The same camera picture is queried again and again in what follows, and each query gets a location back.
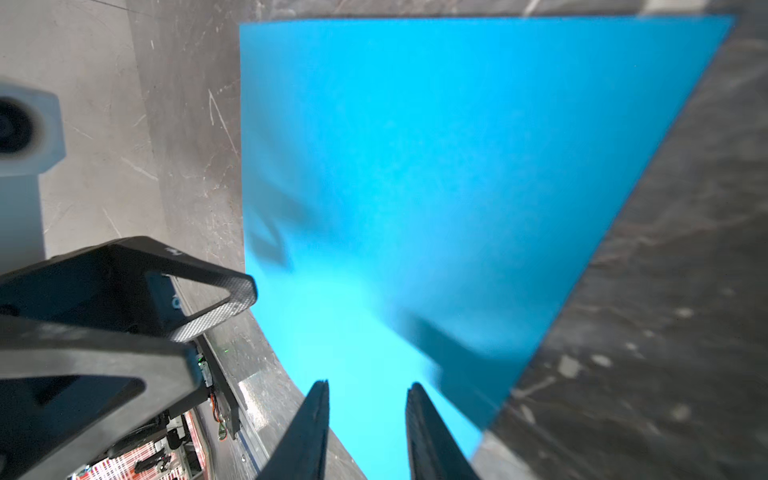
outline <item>black carbon fiber bracket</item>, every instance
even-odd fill
[[[151,278],[153,274],[206,283],[230,293],[227,298],[206,309],[190,316],[181,314],[182,319],[164,325],[165,336],[174,342],[191,341],[257,300],[256,284],[250,275],[191,257],[149,237],[124,238],[109,247],[119,278],[131,286],[125,290],[128,296],[147,298],[150,295],[149,282],[141,280],[146,280],[148,276]],[[136,289],[137,284],[145,285],[145,290]],[[131,305],[137,310],[142,307],[140,303]]]
[[[170,276],[229,296],[185,316]],[[149,237],[129,237],[0,276],[0,313],[188,342],[257,299],[249,275],[204,262]]]
[[[35,396],[35,380],[73,377]],[[188,345],[0,315],[0,478],[67,477],[201,380]]]

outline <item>triangular cutout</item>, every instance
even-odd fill
[[[178,299],[178,301],[174,299],[174,306],[180,308],[185,316],[193,316],[230,296],[230,292],[220,286],[196,282],[180,276],[170,275],[169,277],[174,284]]]

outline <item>cable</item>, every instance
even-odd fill
[[[219,403],[216,400],[216,395],[213,393],[213,391],[210,393],[210,409],[214,414],[214,420],[219,423],[219,435],[221,435],[221,430],[223,429],[224,435],[219,437],[219,442],[223,442],[227,439],[227,428],[223,425],[221,413],[219,412]]]

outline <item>gray concrete surface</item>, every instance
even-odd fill
[[[40,176],[48,256],[132,235],[167,241],[127,12],[90,0],[2,2],[0,74],[61,104],[68,154]]]

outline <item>blue panel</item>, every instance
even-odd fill
[[[414,381],[471,455],[731,22],[241,28],[253,313],[368,478]]]

